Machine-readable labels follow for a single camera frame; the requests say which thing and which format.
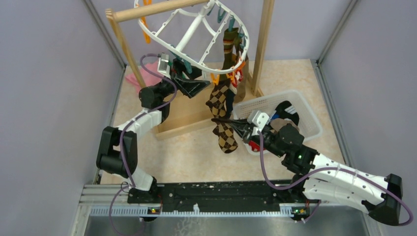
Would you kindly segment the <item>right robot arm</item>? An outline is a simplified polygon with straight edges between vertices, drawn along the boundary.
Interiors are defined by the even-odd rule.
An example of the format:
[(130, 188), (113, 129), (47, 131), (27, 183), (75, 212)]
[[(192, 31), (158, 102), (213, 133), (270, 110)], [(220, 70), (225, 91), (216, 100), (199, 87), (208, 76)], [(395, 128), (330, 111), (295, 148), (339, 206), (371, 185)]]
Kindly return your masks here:
[(304, 137), (289, 121), (264, 124), (213, 118), (216, 124), (230, 125), (244, 141), (253, 141), (262, 151), (283, 157), (281, 164), (294, 173), (287, 186), (295, 203), (306, 200), (334, 202), (368, 214), (390, 226), (401, 226), (402, 178), (395, 174), (372, 175), (336, 162), (303, 144)]

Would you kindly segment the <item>brown argyle sock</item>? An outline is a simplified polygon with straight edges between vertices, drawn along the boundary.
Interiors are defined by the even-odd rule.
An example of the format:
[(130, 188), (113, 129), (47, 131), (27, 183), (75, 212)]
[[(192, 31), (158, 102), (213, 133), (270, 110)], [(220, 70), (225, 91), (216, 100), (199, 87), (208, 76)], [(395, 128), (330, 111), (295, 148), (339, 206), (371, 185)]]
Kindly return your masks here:
[(229, 154), (238, 148), (233, 128), (229, 124), (218, 123), (212, 132), (218, 137), (218, 145), (223, 153)]
[(214, 86), (206, 105), (214, 118), (229, 118), (226, 108), (226, 98), (229, 91), (230, 80), (220, 81)]

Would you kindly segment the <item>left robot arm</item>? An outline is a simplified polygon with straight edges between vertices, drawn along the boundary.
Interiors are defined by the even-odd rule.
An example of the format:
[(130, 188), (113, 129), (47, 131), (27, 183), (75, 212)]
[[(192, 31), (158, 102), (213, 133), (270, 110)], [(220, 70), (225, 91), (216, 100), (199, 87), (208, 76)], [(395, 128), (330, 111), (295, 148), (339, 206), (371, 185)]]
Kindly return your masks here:
[(158, 58), (156, 70), (141, 64), (141, 69), (160, 80), (139, 90), (143, 109), (125, 123), (103, 129), (96, 158), (98, 169), (126, 179), (128, 187), (139, 190), (145, 203), (154, 202), (158, 191), (153, 187), (155, 177), (138, 166), (138, 139), (167, 119), (171, 102), (179, 93), (193, 98), (210, 85), (199, 78), (201, 69), (179, 59)]

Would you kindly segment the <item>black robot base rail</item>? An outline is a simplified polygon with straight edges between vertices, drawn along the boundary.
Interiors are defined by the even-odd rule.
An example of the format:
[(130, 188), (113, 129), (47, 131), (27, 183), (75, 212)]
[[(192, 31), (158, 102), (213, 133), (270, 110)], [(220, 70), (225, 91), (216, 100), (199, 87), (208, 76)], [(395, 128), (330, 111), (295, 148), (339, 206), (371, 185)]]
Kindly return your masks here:
[(148, 191), (131, 188), (126, 191), (129, 204), (147, 207), (145, 220), (162, 214), (197, 216), (255, 216), (282, 213), (297, 223), (307, 221), (317, 212), (317, 200), (308, 200), (299, 186), (286, 187), (290, 180), (222, 181), (190, 183), (157, 183)]

